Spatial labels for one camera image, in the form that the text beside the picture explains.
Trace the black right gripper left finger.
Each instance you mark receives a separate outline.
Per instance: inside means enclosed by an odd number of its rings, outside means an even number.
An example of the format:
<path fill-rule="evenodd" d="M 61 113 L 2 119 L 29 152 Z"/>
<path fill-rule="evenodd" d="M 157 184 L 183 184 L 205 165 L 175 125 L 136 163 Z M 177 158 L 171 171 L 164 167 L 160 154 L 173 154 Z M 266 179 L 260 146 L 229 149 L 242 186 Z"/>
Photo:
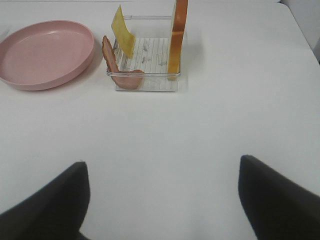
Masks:
<path fill-rule="evenodd" d="M 88 168 L 76 162 L 0 215 L 2 240 L 85 240 L 80 232 L 90 202 Z"/>

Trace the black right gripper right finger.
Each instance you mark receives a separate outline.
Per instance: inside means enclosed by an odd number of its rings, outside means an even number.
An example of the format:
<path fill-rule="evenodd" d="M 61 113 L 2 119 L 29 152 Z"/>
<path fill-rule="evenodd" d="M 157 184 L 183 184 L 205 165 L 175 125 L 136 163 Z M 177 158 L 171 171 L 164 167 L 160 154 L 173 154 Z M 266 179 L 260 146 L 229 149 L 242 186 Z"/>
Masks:
<path fill-rule="evenodd" d="M 320 197 L 259 159 L 240 159 L 238 194 L 259 240 L 318 240 Z"/>

